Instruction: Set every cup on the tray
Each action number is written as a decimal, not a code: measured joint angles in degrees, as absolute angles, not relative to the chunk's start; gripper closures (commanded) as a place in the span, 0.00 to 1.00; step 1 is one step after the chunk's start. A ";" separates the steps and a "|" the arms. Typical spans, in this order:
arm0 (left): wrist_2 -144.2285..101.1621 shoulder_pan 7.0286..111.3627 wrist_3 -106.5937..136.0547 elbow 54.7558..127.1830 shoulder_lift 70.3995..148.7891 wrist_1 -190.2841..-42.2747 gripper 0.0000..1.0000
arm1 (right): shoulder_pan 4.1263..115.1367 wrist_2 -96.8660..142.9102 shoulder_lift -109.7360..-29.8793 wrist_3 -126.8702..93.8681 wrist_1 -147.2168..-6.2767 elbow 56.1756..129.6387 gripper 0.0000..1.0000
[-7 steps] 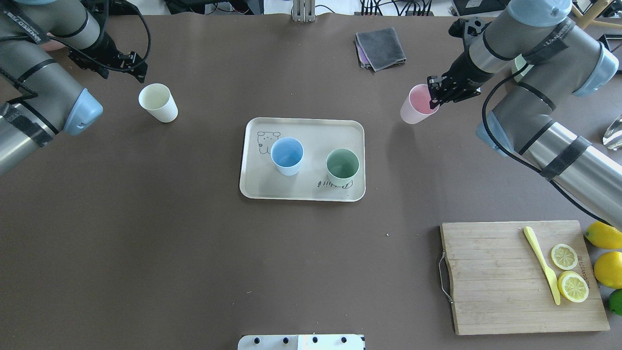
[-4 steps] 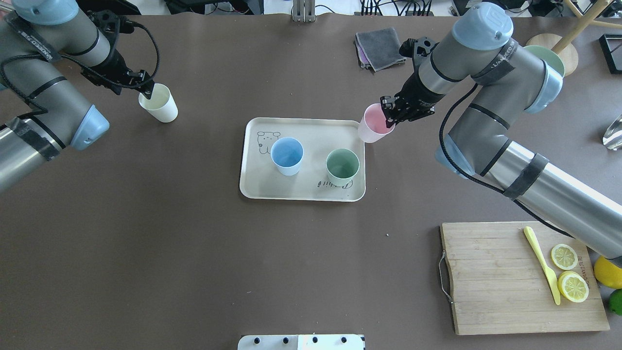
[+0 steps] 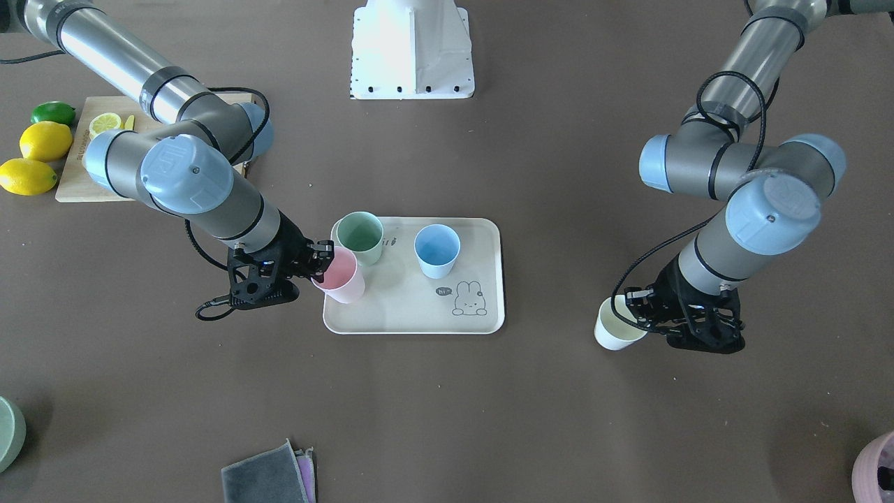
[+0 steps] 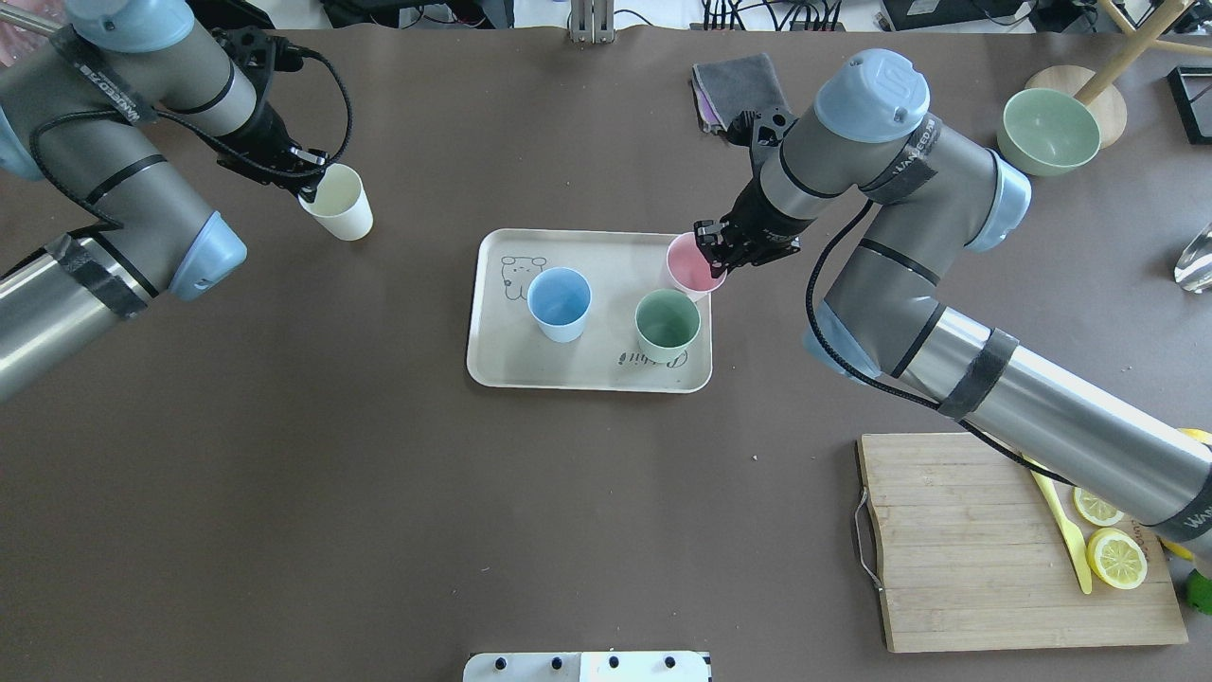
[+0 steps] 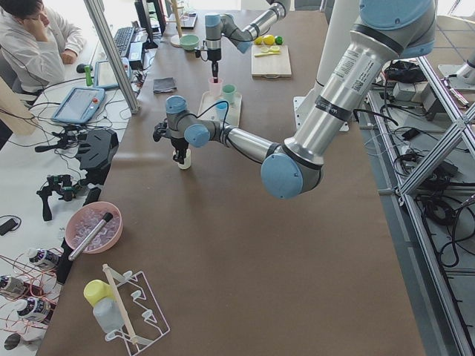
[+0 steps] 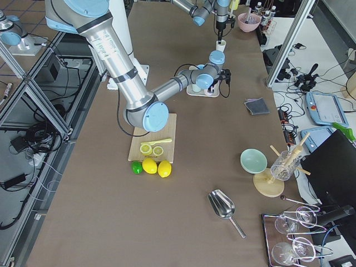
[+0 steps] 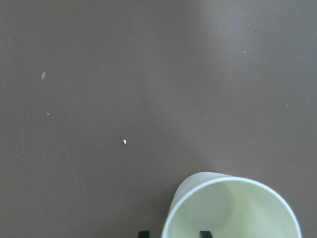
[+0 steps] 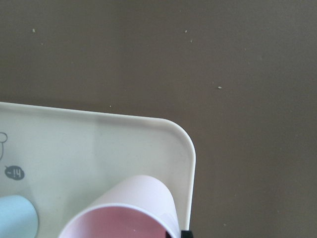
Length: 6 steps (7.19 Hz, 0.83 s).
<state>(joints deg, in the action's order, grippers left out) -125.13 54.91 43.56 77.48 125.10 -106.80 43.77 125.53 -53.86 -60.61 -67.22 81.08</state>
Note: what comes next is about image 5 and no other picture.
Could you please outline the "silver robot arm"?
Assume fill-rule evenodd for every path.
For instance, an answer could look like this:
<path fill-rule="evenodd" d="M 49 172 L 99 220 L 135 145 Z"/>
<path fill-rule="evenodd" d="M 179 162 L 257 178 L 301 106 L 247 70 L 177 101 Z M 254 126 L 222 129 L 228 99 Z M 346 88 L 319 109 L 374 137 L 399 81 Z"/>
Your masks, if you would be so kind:
<path fill-rule="evenodd" d="M 218 141 L 261 164 L 266 190 L 279 199 L 296 197 L 321 181 L 324 152 L 367 95 L 384 64 L 429 54 L 435 42 L 435 1 L 352 1 L 344 15 L 335 3 L 326 45 L 341 58 L 322 88 L 309 94 L 309 111 L 295 134 L 281 144 L 248 133 L 225 120 L 200 119 L 186 100 L 166 100 L 166 120 L 154 139 L 168 138 L 174 160 L 184 163 L 189 147 Z"/>
<path fill-rule="evenodd" d="M 268 1 L 269 8 L 259 17 L 240 29 L 232 15 L 207 13 L 205 15 L 206 37 L 204 49 L 212 63 L 212 80 L 218 82 L 219 64 L 222 59 L 221 40 L 226 37 L 241 53 L 245 53 L 254 40 L 268 31 L 271 26 L 284 19 L 289 12 L 290 1 Z"/>

